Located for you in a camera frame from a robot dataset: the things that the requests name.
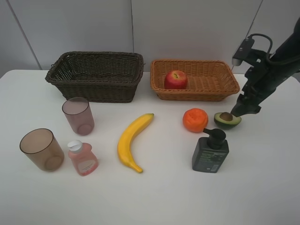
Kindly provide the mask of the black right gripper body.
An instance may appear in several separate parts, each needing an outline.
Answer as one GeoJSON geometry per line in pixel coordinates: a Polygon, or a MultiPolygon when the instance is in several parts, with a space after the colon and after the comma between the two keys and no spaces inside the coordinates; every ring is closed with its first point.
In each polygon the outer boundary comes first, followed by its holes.
{"type": "Polygon", "coordinates": [[[281,82],[281,67],[268,63],[268,53],[252,52],[246,57],[252,67],[245,74],[247,82],[238,98],[247,105],[259,105],[268,98],[281,82]]]}

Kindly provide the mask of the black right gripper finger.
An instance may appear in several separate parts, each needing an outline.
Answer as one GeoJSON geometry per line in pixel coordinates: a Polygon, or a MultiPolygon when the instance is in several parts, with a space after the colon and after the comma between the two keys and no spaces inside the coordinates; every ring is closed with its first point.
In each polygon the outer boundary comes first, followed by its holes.
{"type": "Polygon", "coordinates": [[[259,105],[244,105],[246,114],[258,114],[261,110],[261,107],[259,105]]]}
{"type": "Polygon", "coordinates": [[[231,110],[231,114],[234,116],[246,115],[248,114],[248,106],[244,103],[242,99],[238,98],[235,106],[231,110]]]}

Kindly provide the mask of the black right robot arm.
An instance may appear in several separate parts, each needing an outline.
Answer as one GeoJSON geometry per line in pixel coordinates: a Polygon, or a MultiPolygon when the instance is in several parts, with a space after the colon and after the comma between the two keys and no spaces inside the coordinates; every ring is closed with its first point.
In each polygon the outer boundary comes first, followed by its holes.
{"type": "Polygon", "coordinates": [[[272,46],[273,42],[269,36],[254,33],[246,37],[234,53],[234,66],[246,62],[251,67],[245,73],[247,82],[231,110],[232,115],[240,117],[259,113],[260,103],[300,70],[300,22],[296,22],[292,35],[273,54],[270,53],[272,46]],[[266,52],[252,48],[255,36],[269,40],[270,45],[266,52]]]}

